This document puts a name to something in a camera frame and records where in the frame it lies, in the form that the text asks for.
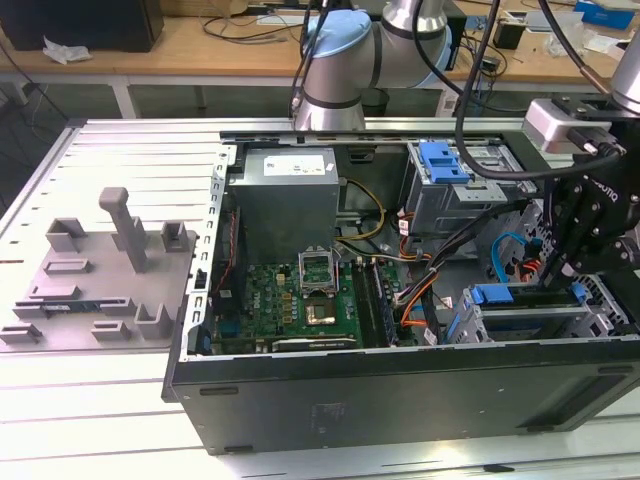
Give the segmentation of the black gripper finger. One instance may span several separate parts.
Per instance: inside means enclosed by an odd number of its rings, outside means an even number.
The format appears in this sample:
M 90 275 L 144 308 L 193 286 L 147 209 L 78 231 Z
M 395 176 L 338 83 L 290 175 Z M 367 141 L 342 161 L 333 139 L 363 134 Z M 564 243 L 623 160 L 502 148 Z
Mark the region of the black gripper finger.
M 582 180 L 547 180 L 544 185 L 543 219 L 550 232 L 551 252 L 540 274 L 546 290 L 568 287 L 575 275 L 571 266 L 585 236 L 582 222 L 590 221 L 585 208 L 589 190 Z
M 573 253 L 559 257 L 559 267 L 549 273 L 549 288 L 564 289 L 574 277 L 601 274 L 639 267 L 639 245 L 630 237 L 622 236 L 595 246 L 581 246 Z

